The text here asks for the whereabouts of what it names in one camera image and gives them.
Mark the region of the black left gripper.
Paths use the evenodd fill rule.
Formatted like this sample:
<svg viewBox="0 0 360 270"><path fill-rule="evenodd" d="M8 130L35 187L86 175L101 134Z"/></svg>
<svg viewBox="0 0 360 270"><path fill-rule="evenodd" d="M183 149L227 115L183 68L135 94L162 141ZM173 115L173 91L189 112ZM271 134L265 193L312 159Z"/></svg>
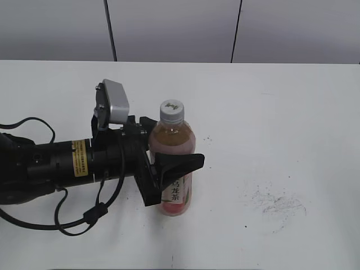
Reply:
<svg viewBox="0 0 360 270"><path fill-rule="evenodd" d="M142 116L139 123L135 116L128 116L119 129L97 129L95 116L91 120L92 158L95 178L101 182L118 178L113 195L105 203L108 208L120 194L124 178L134 177L145 206L158 205L161 192L179 180L204 166L203 154L171 155L157 152L153 167L147 156L149 136L158 122Z"/></svg>

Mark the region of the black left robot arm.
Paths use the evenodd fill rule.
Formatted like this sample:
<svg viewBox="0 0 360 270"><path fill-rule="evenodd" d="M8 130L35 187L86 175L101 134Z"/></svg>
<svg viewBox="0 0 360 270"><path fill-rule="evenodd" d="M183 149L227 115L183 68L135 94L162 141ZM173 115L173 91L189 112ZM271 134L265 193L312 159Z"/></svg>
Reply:
<svg viewBox="0 0 360 270"><path fill-rule="evenodd" d="M1 204L27 203L60 188L132 176L146 206L161 202L174 181L204 165L203 154L156 154L150 161L148 140L156 121L130 116L119 129L93 130L89 139L33 141L1 134Z"/></svg>

